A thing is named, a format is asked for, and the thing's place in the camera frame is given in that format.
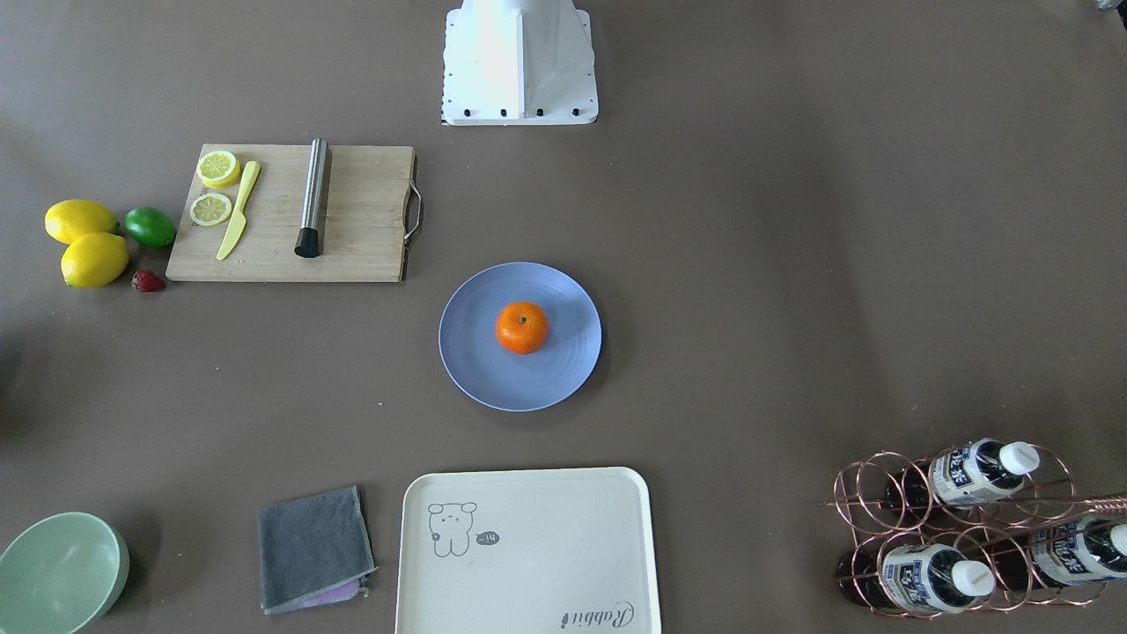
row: red strawberry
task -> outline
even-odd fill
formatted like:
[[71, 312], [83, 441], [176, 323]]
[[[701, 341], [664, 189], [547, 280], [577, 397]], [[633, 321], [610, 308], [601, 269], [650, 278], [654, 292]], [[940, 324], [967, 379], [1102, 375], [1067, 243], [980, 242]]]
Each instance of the red strawberry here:
[[165, 289], [165, 279], [161, 279], [152, 270], [137, 270], [133, 274], [133, 287], [137, 292], [152, 293]]

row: tangerine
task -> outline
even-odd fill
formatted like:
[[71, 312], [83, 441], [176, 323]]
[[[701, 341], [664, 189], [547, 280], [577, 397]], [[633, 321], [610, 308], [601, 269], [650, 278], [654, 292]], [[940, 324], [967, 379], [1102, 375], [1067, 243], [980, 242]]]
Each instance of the tangerine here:
[[505, 350], [532, 355], [548, 341], [548, 315], [531, 301], [515, 301], [497, 316], [497, 341]]

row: folded cloth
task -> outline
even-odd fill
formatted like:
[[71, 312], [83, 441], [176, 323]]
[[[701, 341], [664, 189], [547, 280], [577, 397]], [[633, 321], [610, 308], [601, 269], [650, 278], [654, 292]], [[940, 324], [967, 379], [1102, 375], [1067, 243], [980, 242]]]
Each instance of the folded cloth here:
[[355, 485], [263, 507], [258, 542], [265, 614], [367, 593], [375, 562]]

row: white tray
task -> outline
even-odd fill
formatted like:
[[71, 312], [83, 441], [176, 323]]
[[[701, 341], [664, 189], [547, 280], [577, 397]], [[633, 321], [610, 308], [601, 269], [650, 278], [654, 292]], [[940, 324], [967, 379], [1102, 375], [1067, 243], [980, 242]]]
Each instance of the white tray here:
[[429, 474], [411, 483], [397, 634], [571, 631], [662, 631], [649, 491], [637, 472]]

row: green lime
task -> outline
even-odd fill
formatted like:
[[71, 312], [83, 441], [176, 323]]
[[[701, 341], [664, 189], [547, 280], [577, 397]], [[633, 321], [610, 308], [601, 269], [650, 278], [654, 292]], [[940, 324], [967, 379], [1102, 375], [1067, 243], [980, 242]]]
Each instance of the green lime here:
[[176, 225], [165, 212], [139, 206], [125, 214], [125, 232], [147, 247], [161, 248], [176, 239]]

